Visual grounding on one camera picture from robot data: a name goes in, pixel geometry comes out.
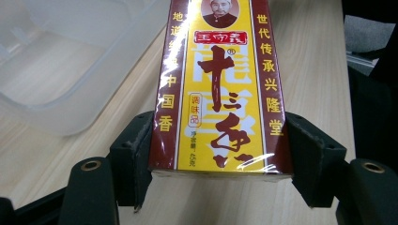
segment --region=man portrait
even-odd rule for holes
[[[210,7],[213,13],[203,16],[205,21],[215,28],[226,28],[232,25],[237,17],[230,14],[232,0],[210,0]]]

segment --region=clear plastic container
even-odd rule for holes
[[[89,127],[167,22],[170,0],[0,0],[0,111]]]

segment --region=wooden table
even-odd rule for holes
[[[354,157],[340,0],[270,0],[285,108],[328,133]],[[109,147],[138,113],[155,106],[164,31],[87,130],[57,137],[0,113],[0,196],[19,208],[67,185],[82,159]],[[336,224],[310,209],[291,184],[156,177],[142,210],[120,208],[121,224]]]

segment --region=plastic wrap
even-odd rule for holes
[[[150,169],[291,174],[284,121],[267,0],[173,0]]]

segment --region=red label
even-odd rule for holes
[[[243,31],[195,31],[195,43],[246,45],[248,34]]]

